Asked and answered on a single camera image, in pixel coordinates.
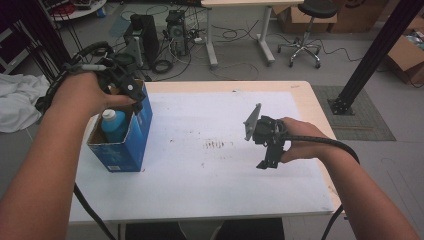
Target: table surface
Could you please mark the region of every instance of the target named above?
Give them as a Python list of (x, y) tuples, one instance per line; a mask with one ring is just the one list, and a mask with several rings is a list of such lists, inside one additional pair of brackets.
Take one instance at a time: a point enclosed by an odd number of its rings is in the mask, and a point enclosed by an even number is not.
[(241, 5), (262, 5), (274, 6), (284, 4), (299, 4), (303, 0), (203, 0), (202, 5), (205, 7), (220, 7), (220, 6), (241, 6)]
[[(140, 173), (109, 173), (85, 142), (81, 150), (77, 183), (105, 221), (325, 214), (339, 203), (318, 160), (295, 161), (277, 170), (255, 169), (265, 148), (244, 141), (239, 133), (244, 132), (242, 121), (260, 99), (261, 114), (283, 117), (273, 115), (287, 113), (334, 137), (307, 82), (159, 82), (146, 86), (154, 117)], [(315, 182), (322, 182), (318, 190), (312, 187)], [(74, 199), (70, 222), (91, 221)]]

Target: bottle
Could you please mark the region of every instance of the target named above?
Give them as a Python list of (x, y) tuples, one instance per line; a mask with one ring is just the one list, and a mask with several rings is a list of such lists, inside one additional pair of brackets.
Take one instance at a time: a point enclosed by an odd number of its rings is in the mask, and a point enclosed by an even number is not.
[(127, 134), (128, 125), (125, 120), (125, 113), (106, 109), (102, 114), (102, 130), (109, 143), (120, 143), (124, 141)]

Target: black pole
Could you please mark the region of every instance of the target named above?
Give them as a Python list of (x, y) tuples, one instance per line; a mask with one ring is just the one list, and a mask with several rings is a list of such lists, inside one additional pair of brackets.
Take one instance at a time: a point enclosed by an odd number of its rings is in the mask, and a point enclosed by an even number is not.
[(342, 92), (336, 100), (329, 100), (333, 114), (343, 115), (350, 109), (359, 92), (423, 5), (424, 0), (399, 2)]

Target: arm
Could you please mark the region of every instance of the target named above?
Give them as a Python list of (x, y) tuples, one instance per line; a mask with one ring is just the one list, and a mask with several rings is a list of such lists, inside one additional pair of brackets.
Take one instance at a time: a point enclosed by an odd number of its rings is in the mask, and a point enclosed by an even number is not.
[(65, 239), (87, 122), (109, 106), (131, 103), (126, 96), (104, 94), (93, 73), (63, 83), (0, 201), (2, 238)]
[[(283, 121), (291, 135), (328, 138), (312, 124), (291, 118)], [(326, 144), (292, 142), (281, 161), (314, 157), (327, 168), (357, 239), (419, 239), (400, 210), (344, 150)]]

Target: office chair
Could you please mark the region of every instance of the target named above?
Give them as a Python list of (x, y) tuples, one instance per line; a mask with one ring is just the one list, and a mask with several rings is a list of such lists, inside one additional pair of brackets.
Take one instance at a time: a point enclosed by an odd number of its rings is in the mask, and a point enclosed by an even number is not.
[[(293, 61), (297, 54), (299, 54), (301, 51), (305, 51), (313, 58), (315, 58), (315, 68), (320, 68), (321, 62), (318, 58), (318, 53), (321, 50), (321, 46), (316, 44), (307, 44), (306, 41), (308, 40), (309, 34), (311, 33), (314, 19), (333, 17), (338, 11), (337, 5), (334, 4), (331, 0), (305, 0), (302, 4), (298, 5), (298, 8), (304, 14), (311, 16), (308, 28), (303, 34), (302, 39), (296, 37), (293, 43), (278, 44), (278, 53), (281, 52), (281, 47), (294, 47), (296, 48), (296, 51), (290, 57), (289, 67), (293, 67)], [(316, 49), (315, 53), (313, 53), (310, 48)]]

